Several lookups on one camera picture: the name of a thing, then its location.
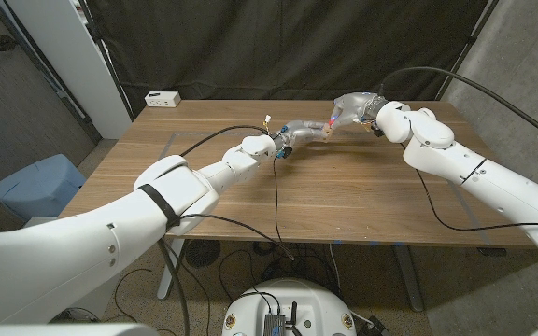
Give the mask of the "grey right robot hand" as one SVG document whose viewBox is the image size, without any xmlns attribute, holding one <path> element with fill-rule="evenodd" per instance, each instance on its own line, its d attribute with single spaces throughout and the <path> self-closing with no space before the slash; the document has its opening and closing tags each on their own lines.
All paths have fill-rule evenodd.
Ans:
<svg viewBox="0 0 538 336">
<path fill-rule="evenodd" d="M 358 123 L 375 136 L 383 136 L 383 131 L 376 124 L 379 110 L 389 101 L 377 93 L 352 92 L 333 100 L 334 109 L 328 124 L 332 130 Z"/>
</svg>

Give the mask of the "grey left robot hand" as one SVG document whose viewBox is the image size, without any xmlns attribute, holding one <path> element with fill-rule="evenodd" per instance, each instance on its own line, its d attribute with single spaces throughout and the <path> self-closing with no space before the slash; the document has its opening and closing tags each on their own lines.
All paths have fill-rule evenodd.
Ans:
<svg viewBox="0 0 538 336">
<path fill-rule="evenodd" d="M 287 158 L 296 144 L 327 140 L 332 129 L 328 123 L 308 120 L 294 120 L 284 125 L 271 138 L 276 145 L 276 156 Z"/>
</svg>

